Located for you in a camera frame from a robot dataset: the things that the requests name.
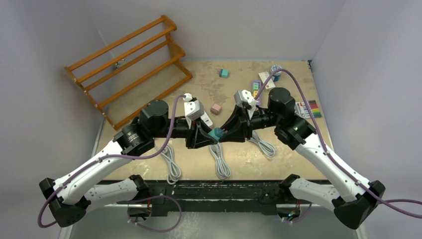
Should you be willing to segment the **dark blue charger plug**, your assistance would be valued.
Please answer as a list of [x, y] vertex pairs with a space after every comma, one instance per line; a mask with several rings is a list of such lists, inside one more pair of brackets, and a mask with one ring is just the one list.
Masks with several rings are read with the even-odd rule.
[[216, 127], [216, 128], [214, 128], [214, 129], [212, 129], [209, 133], [208, 133], [208, 135], [210, 136], [210, 137], [212, 137], [213, 139], [215, 139], [217, 142], [220, 142], [220, 139], [224, 136], [226, 134], [226, 132], [223, 130], [223, 129], [221, 129], [221, 128], [219, 128], [219, 127]]

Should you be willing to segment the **white power strip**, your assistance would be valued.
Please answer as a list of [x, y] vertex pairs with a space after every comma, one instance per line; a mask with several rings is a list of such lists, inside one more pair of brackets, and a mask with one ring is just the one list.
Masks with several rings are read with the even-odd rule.
[[211, 120], [211, 118], [209, 117], [209, 115], [207, 114], [207, 112], [204, 112], [201, 115], [201, 120], [209, 127], [209, 128], [213, 128], [213, 122]]

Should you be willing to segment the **pink charger plug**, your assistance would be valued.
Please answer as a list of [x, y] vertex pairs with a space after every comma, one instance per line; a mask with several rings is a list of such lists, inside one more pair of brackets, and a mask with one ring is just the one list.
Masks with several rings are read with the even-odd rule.
[[221, 113], [222, 106], [218, 104], [213, 104], [210, 108], [210, 112], [214, 115], [219, 115]]

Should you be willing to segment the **purple power strip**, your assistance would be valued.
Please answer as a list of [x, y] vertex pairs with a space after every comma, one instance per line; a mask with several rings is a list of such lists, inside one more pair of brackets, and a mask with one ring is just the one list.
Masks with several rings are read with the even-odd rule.
[[[256, 97], [256, 95], [259, 93], [259, 90], [261, 89], [262, 82], [260, 80], [254, 80], [252, 81], [252, 96]], [[257, 99], [257, 106], [261, 106], [262, 103], [262, 94]]]

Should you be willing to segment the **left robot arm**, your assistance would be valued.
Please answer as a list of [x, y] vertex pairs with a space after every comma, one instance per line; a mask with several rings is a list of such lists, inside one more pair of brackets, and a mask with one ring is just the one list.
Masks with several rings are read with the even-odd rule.
[[112, 203], [154, 200], [140, 175], [109, 185], [100, 182], [124, 165], [149, 159], [147, 152], [155, 147], [157, 138], [163, 138], [164, 145], [172, 138], [183, 138], [188, 149], [217, 144], [223, 132], [211, 129], [202, 119], [202, 103], [188, 95], [183, 95], [183, 100], [185, 114], [181, 117], [169, 110], [165, 101], [150, 101], [138, 117], [87, 162], [63, 177], [42, 180], [39, 187], [46, 198], [43, 208], [50, 210], [54, 223], [64, 228], [86, 213]]

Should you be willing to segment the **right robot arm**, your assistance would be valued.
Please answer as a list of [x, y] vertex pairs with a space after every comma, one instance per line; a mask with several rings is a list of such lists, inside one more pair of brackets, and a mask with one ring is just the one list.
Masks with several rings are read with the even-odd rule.
[[244, 142], [253, 131], [273, 127], [278, 140], [311, 162], [330, 182], [321, 185], [289, 175], [280, 185], [287, 203], [305, 200], [332, 212], [348, 228], [357, 229], [377, 207], [385, 192], [379, 181], [369, 181], [320, 141], [316, 129], [295, 112], [295, 99], [285, 88], [273, 88], [266, 108], [257, 106], [247, 90], [235, 93], [235, 108], [222, 126], [220, 142]]

